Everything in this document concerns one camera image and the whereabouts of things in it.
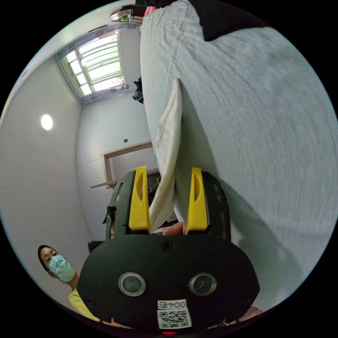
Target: red light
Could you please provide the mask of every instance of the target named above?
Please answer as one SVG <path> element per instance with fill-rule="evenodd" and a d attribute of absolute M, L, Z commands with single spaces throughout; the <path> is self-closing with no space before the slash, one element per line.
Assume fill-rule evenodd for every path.
<path fill-rule="evenodd" d="M 176 332 L 162 332 L 162 334 L 164 334 L 164 335 L 167 336 L 167 337 L 171 337 L 171 336 L 173 336 L 174 334 L 176 334 Z"/>

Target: window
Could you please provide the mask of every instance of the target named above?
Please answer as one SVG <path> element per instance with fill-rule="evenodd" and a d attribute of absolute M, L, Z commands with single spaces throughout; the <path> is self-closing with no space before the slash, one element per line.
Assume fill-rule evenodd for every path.
<path fill-rule="evenodd" d="M 80 46 L 60 64 L 80 99 L 124 83 L 118 31 L 102 34 Z"/>

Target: qr code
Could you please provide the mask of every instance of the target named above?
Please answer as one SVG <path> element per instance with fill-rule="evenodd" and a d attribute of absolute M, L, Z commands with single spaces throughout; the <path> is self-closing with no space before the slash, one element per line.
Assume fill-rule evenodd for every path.
<path fill-rule="evenodd" d="M 191 327 L 191 319 L 188 309 L 158 310 L 159 328 L 184 328 Z"/>

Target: pink cloth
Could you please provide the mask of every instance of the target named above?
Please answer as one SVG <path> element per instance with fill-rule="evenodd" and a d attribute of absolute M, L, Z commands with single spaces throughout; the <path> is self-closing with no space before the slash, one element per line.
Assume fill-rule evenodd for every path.
<path fill-rule="evenodd" d="M 154 12 L 155 10 L 157 10 L 157 8 L 154 6 L 147 7 L 147 9 L 145 10 L 144 16 L 146 17 L 147 15 Z"/>

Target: ceiling light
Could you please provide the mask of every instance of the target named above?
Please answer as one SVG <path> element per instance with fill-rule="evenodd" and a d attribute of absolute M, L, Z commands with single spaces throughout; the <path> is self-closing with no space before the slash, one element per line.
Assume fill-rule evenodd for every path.
<path fill-rule="evenodd" d="M 43 117 L 41 118 L 41 125 L 42 125 L 43 129 L 51 130 L 52 127 L 53 127 L 52 118 L 47 114 L 43 115 Z"/>

